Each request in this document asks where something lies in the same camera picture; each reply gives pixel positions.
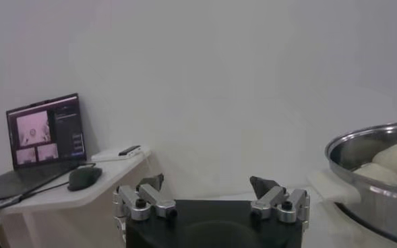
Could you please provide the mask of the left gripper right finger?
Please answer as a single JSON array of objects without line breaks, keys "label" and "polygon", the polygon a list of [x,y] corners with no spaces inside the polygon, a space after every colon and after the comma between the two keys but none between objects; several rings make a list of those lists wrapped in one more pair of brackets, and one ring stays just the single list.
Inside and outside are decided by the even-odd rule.
[{"label": "left gripper right finger", "polygon": [[291,193],[277,182],[261,177],[250,177],[256,200],[251,202],[251,217],[255,221],[270,219],[275,212],[283,223],[309,223],[310,196],[304,189]]}]

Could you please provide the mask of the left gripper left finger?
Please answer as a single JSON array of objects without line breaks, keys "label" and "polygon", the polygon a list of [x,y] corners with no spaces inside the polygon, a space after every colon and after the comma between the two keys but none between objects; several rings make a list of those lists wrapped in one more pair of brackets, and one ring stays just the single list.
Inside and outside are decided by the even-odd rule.
[{"label": "left gripper left finger", "polygon": [[160,192],[163,182],[164,175],[160,173],[143,178],[134,188],[129,185],[118,186],[113,191],[114,217],[145,221],[154,210],[157,217],[167,220],[176,218],[176,201]]}]

